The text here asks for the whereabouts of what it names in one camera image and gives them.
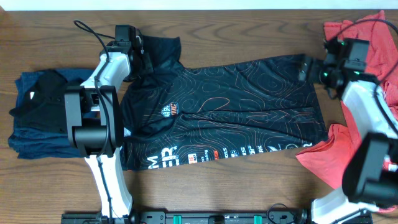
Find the black patterned jersey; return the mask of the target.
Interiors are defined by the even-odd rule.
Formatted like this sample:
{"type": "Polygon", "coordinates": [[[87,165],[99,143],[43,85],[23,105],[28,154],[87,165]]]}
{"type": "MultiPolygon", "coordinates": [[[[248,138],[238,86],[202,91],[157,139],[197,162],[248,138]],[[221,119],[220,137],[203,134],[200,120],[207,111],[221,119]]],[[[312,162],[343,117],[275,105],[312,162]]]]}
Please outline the black patterned jersey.
{"type": "Polygon", "coordinates": [[[159,169],[314,146],[327,139],[302,55],[203,68],[179,38],[145,36],[145,67],[122,101],[124,170],[159,169]]]}

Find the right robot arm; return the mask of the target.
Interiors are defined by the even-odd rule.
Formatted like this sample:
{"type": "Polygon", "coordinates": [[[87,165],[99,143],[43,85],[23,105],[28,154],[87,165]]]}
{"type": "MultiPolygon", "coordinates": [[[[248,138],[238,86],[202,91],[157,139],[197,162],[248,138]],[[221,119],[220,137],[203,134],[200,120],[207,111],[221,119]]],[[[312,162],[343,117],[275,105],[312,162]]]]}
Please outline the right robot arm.
{"type": "Polygon", "coordinates": [[[354,118],[361,144],[345,168],[342,185],[312,201],[309,223],[344,223],[397,205],[397,121],[384,101],[375,75],[366,73],[369,41],[336,37],[324,44],[326,58],[304,57],[299,80],[335,90],[354,118]]]}

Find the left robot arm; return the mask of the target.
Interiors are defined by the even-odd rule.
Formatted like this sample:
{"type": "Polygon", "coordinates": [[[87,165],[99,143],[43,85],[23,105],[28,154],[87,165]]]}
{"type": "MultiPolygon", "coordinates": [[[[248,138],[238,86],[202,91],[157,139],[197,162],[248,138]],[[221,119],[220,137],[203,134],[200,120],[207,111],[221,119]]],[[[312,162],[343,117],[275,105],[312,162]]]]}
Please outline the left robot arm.
{"type": "Polygon", "coordinates": [[[65,91],[67,134],[89,165],[101,197],[98,213],[65,213],[62,223],[140,223],[133,209],[120,160],[124,140],[118,91],[132,77],[135,54],[143,55],[139,30],[117,25],[115,36],[102,45],[100,62],[80,86],[65,91]]]}

